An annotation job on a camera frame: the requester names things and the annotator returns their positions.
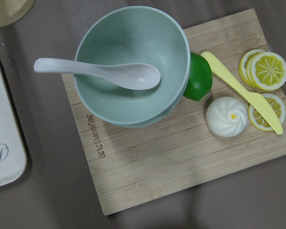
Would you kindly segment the single lemon slice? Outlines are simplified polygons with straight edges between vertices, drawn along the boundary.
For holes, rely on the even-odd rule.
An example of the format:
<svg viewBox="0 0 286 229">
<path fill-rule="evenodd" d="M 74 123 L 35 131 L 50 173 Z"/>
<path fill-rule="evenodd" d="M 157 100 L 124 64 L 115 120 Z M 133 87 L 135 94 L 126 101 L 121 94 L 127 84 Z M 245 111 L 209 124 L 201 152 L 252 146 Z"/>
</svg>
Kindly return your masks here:
<svg viewBox="0 0 286 229">
<path fill-rule="evenodd" d="M 280 124 L 282 124 L 286 117 L 286 108 L 283 101 L 275 94 L 263 93 L 262 96 L 270 104 L 274 110 Z M 260 113 L 252 106 L 248 106 L 248 118 L 252 125 L 262 131 L 273 131 L 269 123 L 260 115 Z"/>
</svg>

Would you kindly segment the green bowl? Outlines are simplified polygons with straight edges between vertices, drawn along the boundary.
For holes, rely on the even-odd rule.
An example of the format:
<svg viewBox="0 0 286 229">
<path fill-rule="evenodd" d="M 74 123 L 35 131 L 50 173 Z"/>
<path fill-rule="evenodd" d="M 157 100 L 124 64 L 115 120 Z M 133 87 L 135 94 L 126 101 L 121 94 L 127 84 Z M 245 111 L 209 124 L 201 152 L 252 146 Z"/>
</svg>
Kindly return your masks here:
<svg viewBox="0 0 286 229">
<path fill-rule="evenodd" d="M 178 104 L 189 78 L 190 48 L 170 15 L 152 7 L 130 6 L 98 20 L 82 39 L 75 60 L 102 65 L 143 62 L 159 70 L 161 82 L 144 91 L 96 77 L 74 77 L 79 98 L 96 117 L 137 128 L 160 121 Z"/>
</svg>

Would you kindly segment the cream rabbit tray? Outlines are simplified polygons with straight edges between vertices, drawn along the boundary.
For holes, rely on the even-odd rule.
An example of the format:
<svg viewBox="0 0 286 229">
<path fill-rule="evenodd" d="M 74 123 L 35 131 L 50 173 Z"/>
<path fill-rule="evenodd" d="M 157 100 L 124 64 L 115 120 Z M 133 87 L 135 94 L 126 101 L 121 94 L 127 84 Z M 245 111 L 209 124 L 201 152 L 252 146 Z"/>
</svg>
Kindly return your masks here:
<svg viewBox="0 0 286 229">
<path fill-rule="evenodd" d="M 18 179 L 27 154 L 0 67 L 0 186 Z"/>
</svg>

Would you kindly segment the green lime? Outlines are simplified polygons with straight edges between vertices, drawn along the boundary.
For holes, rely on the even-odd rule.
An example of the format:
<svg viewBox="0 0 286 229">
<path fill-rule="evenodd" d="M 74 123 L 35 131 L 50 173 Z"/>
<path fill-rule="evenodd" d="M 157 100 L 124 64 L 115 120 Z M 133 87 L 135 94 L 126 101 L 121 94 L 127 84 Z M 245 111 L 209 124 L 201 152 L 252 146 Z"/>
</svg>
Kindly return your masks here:
<svg viewBox="0 0 286 229">
<path fill-rule="evenodd" d="M 212 72 L 204 57 L 193 52 L 190 57 L 190 74 L 183 96 L 194 101 L 200 101 L 212 88 Z"/>
</svg>

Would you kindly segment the yellow plastic knife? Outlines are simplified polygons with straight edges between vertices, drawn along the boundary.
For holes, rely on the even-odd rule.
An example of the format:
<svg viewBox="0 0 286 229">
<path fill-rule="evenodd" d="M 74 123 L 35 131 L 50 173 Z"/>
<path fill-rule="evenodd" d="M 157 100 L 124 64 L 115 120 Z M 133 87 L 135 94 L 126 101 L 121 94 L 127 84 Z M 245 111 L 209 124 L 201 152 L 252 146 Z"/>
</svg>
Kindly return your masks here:
<svg viewBox="0 0 286 229">
<path fill-rule="evenodd" d="M 238 92 L 260 115 L 268 122 L 276 134 L 283 134 L 283 128 L 274 110 L 266 99 L 259 93 L 253 93 L 245 89 L 244 86 L 231 74 L 231 72 L 209 51 L 200 54 L 209 63 L 211 72 L 226 82 L 236 92 Z"/>
</svg>

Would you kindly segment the wooden mug tree stand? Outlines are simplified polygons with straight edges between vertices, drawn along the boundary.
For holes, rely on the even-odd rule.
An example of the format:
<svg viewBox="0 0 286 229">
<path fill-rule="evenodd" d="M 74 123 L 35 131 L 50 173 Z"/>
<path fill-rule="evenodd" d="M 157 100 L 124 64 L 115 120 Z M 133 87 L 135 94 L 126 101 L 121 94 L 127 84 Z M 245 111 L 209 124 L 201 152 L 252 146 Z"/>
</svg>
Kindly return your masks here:
<svg viewBox="0 0 286 229">
<path fill-rule="evenodd" d="M 35 0 L 0 0 L 0 27 L 10 25 L 24 17 Z"/>
</svg>

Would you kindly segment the stacked lemon slices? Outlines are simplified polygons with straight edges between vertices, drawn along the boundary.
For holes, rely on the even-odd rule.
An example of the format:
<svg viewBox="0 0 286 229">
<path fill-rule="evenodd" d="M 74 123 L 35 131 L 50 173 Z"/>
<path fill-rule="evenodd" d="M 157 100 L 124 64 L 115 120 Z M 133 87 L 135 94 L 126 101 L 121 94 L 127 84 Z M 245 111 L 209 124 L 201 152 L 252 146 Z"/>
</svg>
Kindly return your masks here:
<svg viewBox="0 0 286 229">
<path fill-rule="evenodd" d="M 261 49 L 248 51 L 239 63 L 238 72 L 245 84 L 265 91 L 276 90 L 286 82 L 285 60 Z"/>
</svg>

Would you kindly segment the white toy bun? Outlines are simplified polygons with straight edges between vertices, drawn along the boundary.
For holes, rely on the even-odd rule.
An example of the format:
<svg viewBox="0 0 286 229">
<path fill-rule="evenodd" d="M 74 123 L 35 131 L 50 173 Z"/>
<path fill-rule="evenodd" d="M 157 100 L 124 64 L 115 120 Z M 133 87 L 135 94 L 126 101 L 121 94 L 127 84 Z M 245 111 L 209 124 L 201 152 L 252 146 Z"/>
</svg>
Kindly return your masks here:
<svg viewBox="0 0 286 229">
<path fill-rule="evenodd" d="M 235 98 L 221 97 L 213 101 L 206 111 L 209 129 L 222 137 L 240 134 L 247 125 L 245 106 Z"/>
</svg>

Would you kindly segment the white spoon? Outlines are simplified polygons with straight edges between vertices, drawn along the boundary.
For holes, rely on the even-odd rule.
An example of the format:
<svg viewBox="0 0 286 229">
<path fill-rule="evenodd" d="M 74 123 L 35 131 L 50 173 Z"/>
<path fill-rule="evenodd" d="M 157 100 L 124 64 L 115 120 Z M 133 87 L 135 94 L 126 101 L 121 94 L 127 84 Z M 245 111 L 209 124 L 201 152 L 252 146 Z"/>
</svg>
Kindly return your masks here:
<svg viewBox="0 0 286 229">
<path fill-rule="evenodd" d="M 131 90 L 149 90 L 161 80 L 159 70 L 146 63 L 99 65 L 57 58 L 39 58 L 34 63 L 38 73 L 72 73 L 94 76 L 119 87 Z"/>
</svg>

